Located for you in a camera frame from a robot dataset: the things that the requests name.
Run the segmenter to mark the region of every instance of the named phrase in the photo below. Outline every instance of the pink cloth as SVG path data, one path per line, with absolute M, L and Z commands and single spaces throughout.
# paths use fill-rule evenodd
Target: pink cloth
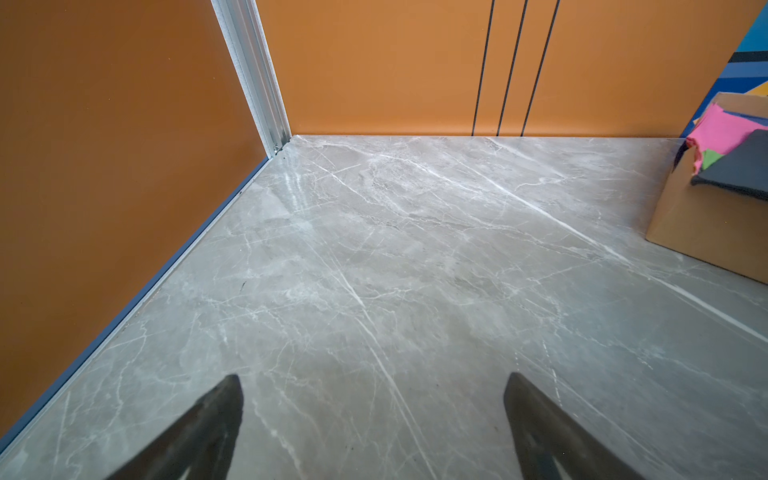
M 718 104 L 712 104 L 686 139 L 689 147 L 697 147 L 694 175 L 701 170 L 702 154 L 705 150 L 727 155 L 755 130 L 768 130 L 768 127 L 728 114 Z

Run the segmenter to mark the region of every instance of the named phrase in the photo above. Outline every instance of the orange wall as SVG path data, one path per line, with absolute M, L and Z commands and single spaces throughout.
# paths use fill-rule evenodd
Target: orange wall
M 257 4 L 294 133 L 676 137 L 765 0 Z
M 208 0 L 0 4 L 0 431 L 264 158 Z

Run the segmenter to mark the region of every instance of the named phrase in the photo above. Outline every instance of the brown cardboard box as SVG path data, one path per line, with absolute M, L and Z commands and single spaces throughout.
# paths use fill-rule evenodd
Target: brown cardboard box
M 768 97 L 719 93 L 713 102 L 768 118 Z M 694 155 L 691 148 L 671 172 L 645 238 L 768 283 L 768 202 L 713 185 L 692 186 Z

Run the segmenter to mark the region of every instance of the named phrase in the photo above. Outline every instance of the blue baseboard strip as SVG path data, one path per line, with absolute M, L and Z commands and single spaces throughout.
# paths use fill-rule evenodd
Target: blue baseboard strip
M 131 310 L 141 301 L 142 298 L 152 289 L 155 284 L 160 281 L 160 278 L 163 277 L 163 275 L 176 263 L 176 260 L 179 260 L 179 258 L 184 254 L 184 252 L 187 250 L 187 248 L 192 245 L 192 243 L 205 231 L 205 229 L 208 228 L 208 226 L 211 224 L 211 222 L 216 219 L 216 217 L 221 213 L 221 211 L 228 205 L 229 202 L 234 200 L 237 195 L 240 194 L 242 189 L 248 184 L 251 178 L 253 178 L 254 175 L 256 175 L 259 170 L 266 164 L 267 158 L 259 162 L 257 167 L 253 169 L 252 172 L 248 174 L 248 176 L 243 180 L 240 185 L 237 186 L 237 189 L 229 196 L 227 199 L 219 205 L 219 207 L 208 217 L 205 222 L 198 228 L 195 233 L 192 234 L 192 237 L 190 237 L 187 242 L 181 246 L 181 248 L 174 253 L 174 255 L 163 265 L 162 268 L 160 268 L 160 271 L 155 273 L 155 275 L 152 277 L 152 280 L 150 280 L 146 285 L 144 285 L 144 288 L 139 291 L 139 293 L 136 294 L 136 296 L 131 299 L 131 301 L 128 303 L 128 305 L 123 308 L 120 313 L 107 325 L 107 328 L 105 328 L 96 339 L 91 342 L 90 345 L 88 345 L 88 348 L 85 349 L 83 353 L 80 354 L 80 356 L 64 371 L 64 373 L 59 376 L 56 381 L 48 387 L 47 390 L 45 390 L 45 393 L 42 394 L 42 396 L 37 400 L 37 402 L 32 405 L 32 407 L 27 410 L 27 412 L 16 422 L 11 429 L 5 433 L 5 435 L 2 436 L 0 439 L 0 453 L 5 451 L 6 448 L 13 442 L 13 439 L 16 438 L 16 436 L 21 433 L 21 431 L 24 429 L 24 427 L 27 426 L 29 422 L 32 421 L 32 419 L 35 417 L 35 415 L 42 410 L 42 408 L 45 406 L 48 401 L 53 398 L 53 395 L 58 392 L 58 390 L 64 386 L 64 384 L 69 380 L 69 378 L 74 375 L 75 372 L 78 371 L 80 366 L 85 363 L 85 360 L 88 359 L 91 354 L 96 351 L 96 349 L 101 345 L 102 342 L 104 342 L 107 337 L 109 336 L 112 331 L 120 325 L 120 322 L 123 321 L 123 319 L 131 312 Z

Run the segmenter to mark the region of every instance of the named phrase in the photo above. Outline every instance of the marble floor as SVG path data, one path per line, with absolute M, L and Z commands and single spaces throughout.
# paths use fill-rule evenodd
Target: marble floor
M 102 478 L 226 373 L 229 478 L 520 478 L 523 372 L 646 478 L 765 478 L 768 286 L 643 238 L 678 143 L 294 137 L 4 456 Z

